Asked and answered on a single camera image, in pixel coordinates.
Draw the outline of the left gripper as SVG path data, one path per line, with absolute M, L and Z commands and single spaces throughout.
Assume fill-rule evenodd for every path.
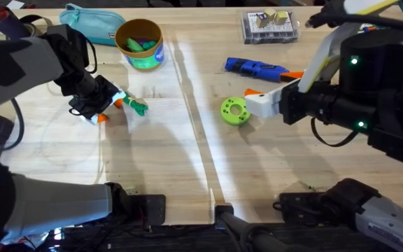
M 93 76 L 97 66 L 88 71 L 89 51 L 95 47 L 81 32 L 67 24 L 47 28 L 45 39 L 54 50 L 63 68 L 63 74 L 55 80 L 62 94 L 71 96 L 69 113 L 83 121 L 97 125 L 109 120 L 103 112 L 111 105 L 121 109 L 125 91 L 116 87 L 101 75 Z

